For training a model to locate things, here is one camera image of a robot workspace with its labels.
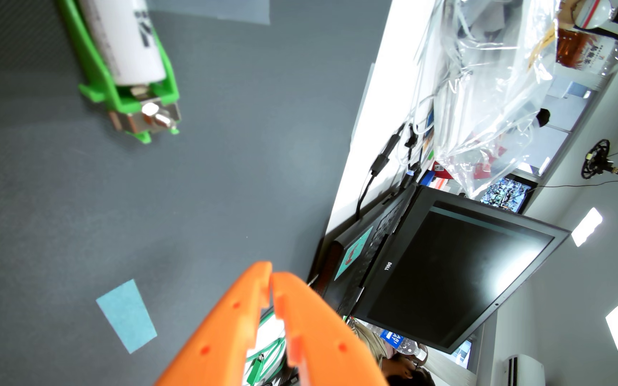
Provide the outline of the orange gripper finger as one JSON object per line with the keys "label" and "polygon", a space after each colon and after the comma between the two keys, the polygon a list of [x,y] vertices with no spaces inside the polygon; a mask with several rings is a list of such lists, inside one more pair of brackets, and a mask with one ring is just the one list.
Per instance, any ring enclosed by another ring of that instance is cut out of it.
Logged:
{"label": "orange gripper finger", "polygon": [[255,262],[230,285],[155,385],[241,385],[246,353],[269,306],[271,262]]}
{"label": "orange gripper finger", "polygon": [[273,304],[300,385],[387,385],[369,348],[297,276],[273,273]]}

